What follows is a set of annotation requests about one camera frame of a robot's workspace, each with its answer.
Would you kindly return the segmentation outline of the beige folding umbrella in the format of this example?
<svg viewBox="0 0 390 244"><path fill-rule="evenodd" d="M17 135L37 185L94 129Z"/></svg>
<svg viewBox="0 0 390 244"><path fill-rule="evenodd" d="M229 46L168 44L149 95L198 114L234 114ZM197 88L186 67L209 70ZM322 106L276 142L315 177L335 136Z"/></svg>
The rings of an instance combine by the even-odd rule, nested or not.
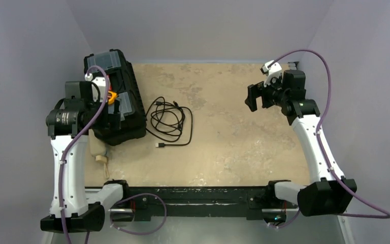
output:
<svg viewBox="0 0 390 244"><path fill-rule="evenodd" d="M104 178L105 179L109 179L110 178L108 164L109 164L108 157L104 156L103 157L103 168L104 168Z"/></svg>

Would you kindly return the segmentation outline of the beige umbrella case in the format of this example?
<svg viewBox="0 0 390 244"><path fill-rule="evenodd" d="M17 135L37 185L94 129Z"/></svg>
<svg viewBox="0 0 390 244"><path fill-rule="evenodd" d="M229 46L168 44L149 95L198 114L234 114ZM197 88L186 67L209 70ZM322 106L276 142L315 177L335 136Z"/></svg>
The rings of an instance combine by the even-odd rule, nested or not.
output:
<svg viewBox="0 0 390 244"><path fill-rule="evenodd" d="M89 151L94 160L101 164L108 164L108 150L106 144L99 140L92 129L88 131Z"/></svg>

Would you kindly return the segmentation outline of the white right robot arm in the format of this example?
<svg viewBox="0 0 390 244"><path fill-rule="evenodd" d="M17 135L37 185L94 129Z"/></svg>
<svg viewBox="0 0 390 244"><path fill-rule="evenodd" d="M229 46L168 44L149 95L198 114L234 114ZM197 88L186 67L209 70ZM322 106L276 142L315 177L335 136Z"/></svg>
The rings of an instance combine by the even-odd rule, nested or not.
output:
<svg viewBox="0 0 390 244"><path fill-rule="evenodd" d="M274 199L295 204L306 216L343 214L357 185L347 179L335 162L323 130L318 125L320 112L313 99L305 97L306 75L298 70L286 70L272 78L270 84L251 84L247 88L245 104L257 110L257 98L262 107L278 106L297 135L308 165L310 184L302 186L289 180L268 184L268 194Z"/></svg>

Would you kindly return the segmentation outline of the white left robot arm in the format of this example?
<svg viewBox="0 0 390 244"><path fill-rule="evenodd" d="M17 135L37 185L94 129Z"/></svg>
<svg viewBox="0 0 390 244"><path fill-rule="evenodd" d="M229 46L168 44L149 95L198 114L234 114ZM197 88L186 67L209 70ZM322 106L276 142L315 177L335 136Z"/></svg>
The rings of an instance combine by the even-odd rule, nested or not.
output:
<svg viewBox="0 0 390 244"><path fill-rule="evenodd" d="M127 191L125 180L109 180L91 195L85 190L85 152L88 130L103 125L104 111L94 95L100 88L91 81L65 83L65 97L46 117L54 158L54 193L48 216L40 221L43 231L54 233L99 232L106 212Z"/></svg>

